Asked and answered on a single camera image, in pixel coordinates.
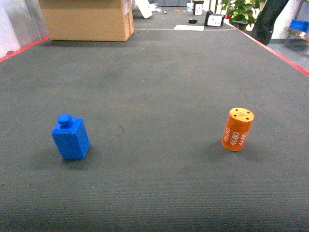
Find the blue plastic bottle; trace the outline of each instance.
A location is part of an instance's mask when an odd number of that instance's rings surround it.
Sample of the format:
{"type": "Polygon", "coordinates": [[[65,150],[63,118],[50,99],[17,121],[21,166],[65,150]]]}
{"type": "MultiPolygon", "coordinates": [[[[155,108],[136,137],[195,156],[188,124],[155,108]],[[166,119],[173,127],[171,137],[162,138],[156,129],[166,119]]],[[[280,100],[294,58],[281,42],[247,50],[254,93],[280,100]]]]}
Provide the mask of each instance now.
{"type": "Polygon", "coordinates": [[[62,158],[69,160],[85,158],[90,141],[82,118],[60,115],[51,135],[62,158]]]}

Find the green plant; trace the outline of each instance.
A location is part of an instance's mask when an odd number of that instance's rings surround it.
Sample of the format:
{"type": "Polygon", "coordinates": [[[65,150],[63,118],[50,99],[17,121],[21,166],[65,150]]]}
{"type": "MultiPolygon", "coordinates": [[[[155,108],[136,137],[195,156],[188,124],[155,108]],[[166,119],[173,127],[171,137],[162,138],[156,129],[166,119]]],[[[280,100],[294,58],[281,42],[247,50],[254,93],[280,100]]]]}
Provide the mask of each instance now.
{"type": "MultiPolygon", "coordinates": [[[[233,21],[241,21],[250,25],[256,22],[253,16],[253,11],[256,12],[260,8],[261,3],[265,3],[266,0],[232,0],[228,9],[230,15],[230,23],[236,26],[233,21]]],[[[222,9],[226,10],[228,0],[222,0],[222,9]]]]}

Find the orange wooden cylinder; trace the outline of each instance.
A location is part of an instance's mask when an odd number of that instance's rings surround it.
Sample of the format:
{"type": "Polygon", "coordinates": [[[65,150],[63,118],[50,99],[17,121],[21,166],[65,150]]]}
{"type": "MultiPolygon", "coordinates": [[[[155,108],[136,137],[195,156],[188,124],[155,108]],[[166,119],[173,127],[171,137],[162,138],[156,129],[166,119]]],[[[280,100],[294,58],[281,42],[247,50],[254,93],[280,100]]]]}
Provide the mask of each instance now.
{"type": "Polygon", "coordinates": [[[221,140],[222,145],[231,151],[241,150],[245,145],[253,120],[254,114],[250,110],[231,109],[221,140]]]}

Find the red tape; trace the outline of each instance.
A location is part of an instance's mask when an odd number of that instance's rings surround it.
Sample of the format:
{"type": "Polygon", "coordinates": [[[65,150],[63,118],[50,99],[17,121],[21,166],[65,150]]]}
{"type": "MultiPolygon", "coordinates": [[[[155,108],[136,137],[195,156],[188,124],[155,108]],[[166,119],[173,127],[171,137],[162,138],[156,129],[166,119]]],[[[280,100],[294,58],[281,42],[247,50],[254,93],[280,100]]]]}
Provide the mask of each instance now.
{"type": "Polygon", "coordinates": [[[9,55],[7,55],[7,56],[1,57],[1,58],[0,58],[0,62],[5,61],[5,60],[7,60],[7,59],[9,59],[9,58],[11,58],[11,57],[13,57],[13,56],[15,56],[15,55],[17,55],[17,54],[19,54],[19,53],[25,51],[25,50],[27,50],[27,49],[33,47],[33,46],[35,46],[35,45],[37,45],[37,44],[39,44],[39,43],[41,43],[41,42],[43,42],[43,41],[45,41],[45,40],[48,40],[48,39],[49,39],[49,36],[46,36],[46,37],[44,37],[43,39],[41,39],[41,40],[39,40],[39,41],[37,41],[37,42],[34,42],[34,43],[32,43],[32,44],[30,44],[30,45],[28,45],[28,46],[26,46],[26,47],[23,47],[23,48],[21,48],[21,49],[15,51],[15,52],[12,52],[11,54],[9,54],[9,55]]]}
{"type": "Polygon", "coordinates": [[[245,32],[241,31],[242,33],[244,33],[246,36],[248,36],[250,39],[252,39],[253,41],[255,41],[256,43],[258,43],[259,45],[261,45],[263,48],[265,48],[266,50],[268,50],[269,52],[271,52],[272,54],[276,55],[277,57],[279,57],[280,59],[282,59],[284,62],[288,63],[289,65],[293,66],[294,68],[296,68],[297,70],[299,70],[300,72],[302,72],[304,75],[309,76],[309,71],[306,70],[305,68],[301,67],[298,64],[295,64],[294,62],[292,62],[291,60],[289,60],[288,58],[284,57],[283,55],[281,55],[280,53],[272,50],[271,48],[267,47],[266,45],[262,44],[261,42],[257,41],[256,39],[252,38],[250,35],[246,34],[245,32]]]}

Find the brown cardboard box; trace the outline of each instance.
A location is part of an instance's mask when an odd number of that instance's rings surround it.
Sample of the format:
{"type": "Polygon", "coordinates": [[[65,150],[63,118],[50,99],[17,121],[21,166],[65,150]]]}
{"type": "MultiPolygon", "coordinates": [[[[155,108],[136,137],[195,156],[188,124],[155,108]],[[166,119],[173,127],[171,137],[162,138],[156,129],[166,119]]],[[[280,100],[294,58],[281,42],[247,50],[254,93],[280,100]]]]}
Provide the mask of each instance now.
{"type": "Polygon", "coordinates": [[[126,41],[134,31],[131,0],[39,0],[52,40],[126,41]]]}

